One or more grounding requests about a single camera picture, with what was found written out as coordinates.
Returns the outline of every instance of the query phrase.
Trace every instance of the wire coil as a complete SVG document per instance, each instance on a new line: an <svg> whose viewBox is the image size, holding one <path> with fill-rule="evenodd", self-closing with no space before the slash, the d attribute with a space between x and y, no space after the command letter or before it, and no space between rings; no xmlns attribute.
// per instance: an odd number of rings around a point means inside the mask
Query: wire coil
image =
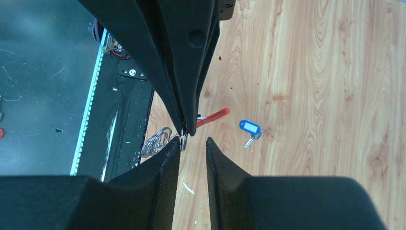
<svg viewBox="0 0 406 230"><path fill-rule="evenodd" d="M157 154L161 149L163 149L166 144L170 142L170 136L172 135L172 130L169 127L161 129L157 134L150 137L142 147L141 157L150 157Z"/></svg>

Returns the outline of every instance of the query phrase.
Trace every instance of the red object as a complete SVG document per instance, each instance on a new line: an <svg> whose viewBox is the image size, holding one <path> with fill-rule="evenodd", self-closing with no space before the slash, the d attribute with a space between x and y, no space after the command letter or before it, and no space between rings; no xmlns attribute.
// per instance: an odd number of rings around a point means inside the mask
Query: red object
<svg viewBox="0 0 406 230"><path fill-rule="evenodd" d="M225 108L222 109L220 111L218 111L217 113L208 116L206 119L200 120L197 122L197 127L199 128L200 126L210 123L212 121L218 120L220 118L222 118L223 116L227 115L230 113L230 109L229 108Z"/></svg>

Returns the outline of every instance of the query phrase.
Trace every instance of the dark gray surface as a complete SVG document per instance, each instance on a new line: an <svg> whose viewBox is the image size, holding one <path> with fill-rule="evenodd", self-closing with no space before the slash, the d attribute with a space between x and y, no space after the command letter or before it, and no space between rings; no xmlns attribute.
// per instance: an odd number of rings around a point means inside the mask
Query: dark gray surface
<svg viewBox="0 0 406 230"><path fill-rule="evenodd" d="M0 9L0 175L69 174L98 51L93 17L75 0Z"/></svg>

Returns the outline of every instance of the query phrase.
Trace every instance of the led strip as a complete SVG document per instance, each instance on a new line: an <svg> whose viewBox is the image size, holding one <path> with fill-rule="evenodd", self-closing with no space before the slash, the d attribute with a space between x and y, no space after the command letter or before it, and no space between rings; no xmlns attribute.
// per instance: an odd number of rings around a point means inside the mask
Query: led strip
<svg viewBox="0 0 406 230"><path fill-rule="evenodd" d="M72 167L70 169L71 176L76 176L76 174L78 173L80 155L82 154L83 142L85 140L86 129L88 128L88 121L89 121L89 116L90 116L90 111L91 111L91 105L93 104L94 92L96 90L97 79L99 78L100 66L102 65L102 60L103 60L103 55L104 55L104 53L102 51L102 47L103 47L102 44L104 44L104 42L106 40L106 36L107 36L107 30L104 29L103 37L101 38L101 42L100 42L101 45L99 46L99 52L97 53L96 63L94 64L93 76L91 78L88 99L86 101L85 111L83 113L82 125L80 126L75 155L73 156Z"/></svg>

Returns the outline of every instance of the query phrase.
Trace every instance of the bolt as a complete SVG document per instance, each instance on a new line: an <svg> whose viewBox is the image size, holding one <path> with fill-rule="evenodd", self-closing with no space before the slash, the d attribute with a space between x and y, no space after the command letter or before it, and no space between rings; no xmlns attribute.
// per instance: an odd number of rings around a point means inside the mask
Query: bolt
<svg viewBox="0 0 406 230"><path fill-rule="evenodd" d="M137 71L135 69L130 70L130 72L128 72L131 76L135 76L135 74L137 74Z"/></svg>

